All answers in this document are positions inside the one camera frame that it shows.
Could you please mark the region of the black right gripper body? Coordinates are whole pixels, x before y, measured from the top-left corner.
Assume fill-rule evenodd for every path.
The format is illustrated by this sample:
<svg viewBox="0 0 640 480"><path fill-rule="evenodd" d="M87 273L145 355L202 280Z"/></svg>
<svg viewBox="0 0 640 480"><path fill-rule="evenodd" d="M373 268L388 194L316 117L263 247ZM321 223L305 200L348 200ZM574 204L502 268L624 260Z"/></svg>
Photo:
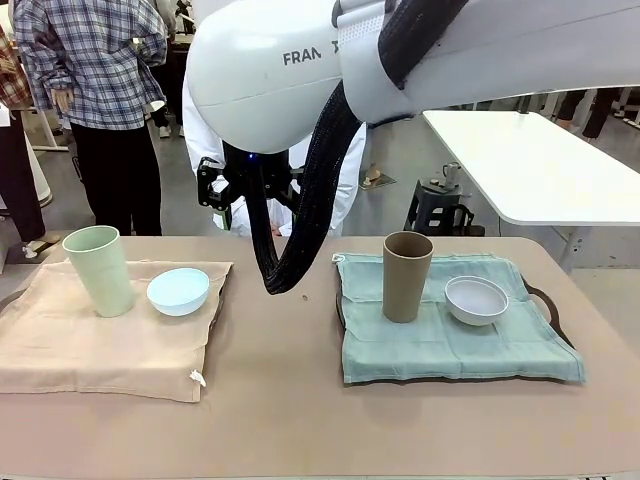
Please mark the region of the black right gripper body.
<svg viewBox="0 0 640 480"><path fill-rule="evenodd" d="M249 175L258 175L255 183L262 186L267 196L275 196L277 192L286 192L285 183L289 179L289 151L274 154L247 152L230 144L223 145L225 167L224 178L233 188L238 188L240 195L256 190L249 186Z"/></svg>

